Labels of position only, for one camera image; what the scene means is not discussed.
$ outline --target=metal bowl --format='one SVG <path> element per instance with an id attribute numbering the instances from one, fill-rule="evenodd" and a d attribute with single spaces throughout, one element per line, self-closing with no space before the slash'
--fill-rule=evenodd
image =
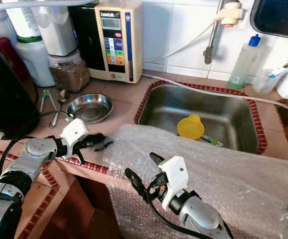
<path id="1" fill-rule="evenodd" d="M 113 110 L 113 103 L 107 96 L 87 94 L 76 98 L 66 108 L 85 123 L 98 123 L 104 120 Z"/>

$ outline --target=bubble wrap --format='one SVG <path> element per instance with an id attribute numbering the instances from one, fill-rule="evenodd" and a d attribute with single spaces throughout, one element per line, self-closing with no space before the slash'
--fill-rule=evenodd
<path id="1" fill-rule="evenodd" d="M 235 238 L 288 239 L 288 161 L 212 146 L 143 125 L 124 125 L 104 153 L 109 173 L 123 178 L 125 168 L 147 186 L 159 173 L 150 159 L 184 157 L 188 190 L 214 206 Z M 112 183 L 109 191 L 122 235 L 126 239 L 186 239 L 161 223 L 127 180 Z M 172 222 L 177 216 L 156 207 Z"/>

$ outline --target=metal pipe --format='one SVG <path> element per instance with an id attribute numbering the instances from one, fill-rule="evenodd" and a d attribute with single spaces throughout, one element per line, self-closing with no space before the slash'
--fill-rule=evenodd
<path id="1" fill-rule="evenodd" d="M 225 4 L 225 0 L 219 0 L 216 14 L 223 8 L 224 4 Z M 204 51 L 204 57 L 205 57 L 204 62 L 206 65 L 209 65 L 212 62 L 212 49 L 214 47 L 216 34 L 218 33 L 219 24 L 220 24 L 219 21 L 216 21 L 215 24 L 213 25 L 208 46 L 206 47 L 206 50 Z"/>

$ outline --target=black kettle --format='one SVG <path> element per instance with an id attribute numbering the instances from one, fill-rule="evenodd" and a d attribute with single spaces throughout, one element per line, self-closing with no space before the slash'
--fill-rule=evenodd
<path id="1" fill-rule="evenodd" d="M 22 83 L 0 53 L 0 131 L 4 139 L 30 132 L 39 122 L 39 112 Z"/>

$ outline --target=white hose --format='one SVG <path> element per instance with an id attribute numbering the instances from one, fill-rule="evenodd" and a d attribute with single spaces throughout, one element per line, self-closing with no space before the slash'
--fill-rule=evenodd
<path id="1" fill-rule="evenodd" d="M 204 34 L 215 22 L 216 22 L 216 20 L 212 20 L 211 23 L 200 34 L 198 34 L 196 37 L 194 37 L 194 39 L 192 39 L 191 41 L 187 42 L 185 45 L 177 48 L 176 50 L 174 50 L 172 52 L 167 53 L 166 55 L 158 56 L 158 57 L 155 57 L 155 58 L 152 58 L 152 59 L 143 60 L 143 62 L 150 62 L 150 61 L 163 59 L 163 58 L 172 56 L 175 53 L 185 49 L 187 46 L 191 45 L 194 41 L 196 41 L 198 37 L 200 37 L 202 34 Z"/>
<path id="2" fill-rule="evenodd" d="M 35 6 L 77 6 L 94 2 L 94 0 L 59 0 L 59 1 L 17 1 L 0 3 L 0 11 L 8 8 L 35 7 Z"/>
<path id="3" fill-rule="evenodd" d="M 200 89 L 196 89 L 196 88 L 193 88 L 193 87 L 186 86 L 184 84 L 181 84 L 181 83 L 176 82 L 176 81 L 169 80 L 169 79 L 164 78 L 164 77 L 153 76 L 153 75 L 149 75 L 149 74 L 142 74 L 142 76 L 153 78 L 153 79 L 157 79 L 157 80 L 161 80 L 161 81 L 166 81 L 166 82 L 172 83 L 174 85 L 181 86 L 181 87 L 184 87 L 186 89 L 189 89 L 189 90 L 192 90 L 192 91 L 196 91 L 196 92 L 200 92 L 200 93 L 204 93 L 204 94 L 208 94 L 208 95 L 224 96 L 224 97 L 229 97 L 229 98 L 239 98 L 239 99 L 253 100 L 253 101 L 261 101 L 261 102 L 277 105 L 277 106 L 283 107 L 283 108 L 288 110 L 288 106 L 287 105 L 282 104 L 282 103 L 277 102 L 277 101 L 271 101 L 271 100 L 266 100 L 266 99 L 262 99 L 262 98 L 250 97 L 250 96 L 237 96 L 237 95 L 231 95 L 231 94 L 225 94 L 225 93 L 217 93 L 217 92 L 212 92 L 212 91 L 204 91 L 204 90 L 200 90 Z"/>

